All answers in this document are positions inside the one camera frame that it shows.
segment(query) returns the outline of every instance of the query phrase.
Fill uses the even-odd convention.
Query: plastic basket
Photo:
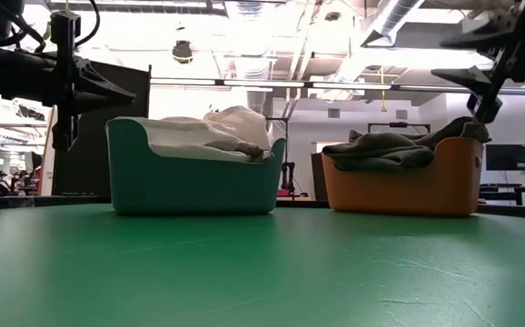
[[[275,206],[284,139],[261,163],[233,163],[162,157],[132,119],[114,119],[106,132],[111,200],[119,214],[256,214]]]
[[[477,209],[483,146],[441,141],[434,161],[406,171],[342,172],[322,154],[329,205],[345,212],[466,216]]]

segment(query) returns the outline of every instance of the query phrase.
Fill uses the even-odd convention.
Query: green tabletop
[[[3,326],[525,327],[525,218],[0,210]]]

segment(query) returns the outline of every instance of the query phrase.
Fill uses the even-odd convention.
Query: dark gray towel
[[[422,168],[432,163],[440,141],[456,136],[490,141],[484,124],[475,123],[472,117],[460,117],[439,131],[423,135],[359,134],[351,130],[349,143],[325,146],[323,153],[342,171]]]

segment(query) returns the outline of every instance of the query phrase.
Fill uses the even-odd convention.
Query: black mount
[[[492,123],[502,102],[499,90],[508,78],[525,81],[525,1],[506,14],[495,15],[483,27],[441,43],[442,47],[476,49],[495,61],[490,71],[471,69],[436,69],[432,74],[460,84],[472,91],[467,107],[476,119]]]
[[[23,0],[7,1],[17,2],[19,7],[24,4]],[[0,40],[9,25],[0,25]],[[51,14],[51,41],[57,46],[56,54],[0,49],[0,95],[8,100],[19,97],[56,105],[53,147],[58,151],[68,151],[76,141],[81,114],[135,99],[135,94],[97,73],[88,60],[74,55],[75,39],[80,34],[81,17],[59,11]]]

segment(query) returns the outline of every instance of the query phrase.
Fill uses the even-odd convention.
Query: teal basket
[[[162,157],[135,120],[107,123],[111,201],[124,215],[268,213],[274,209],[284,139],[261,163]]]

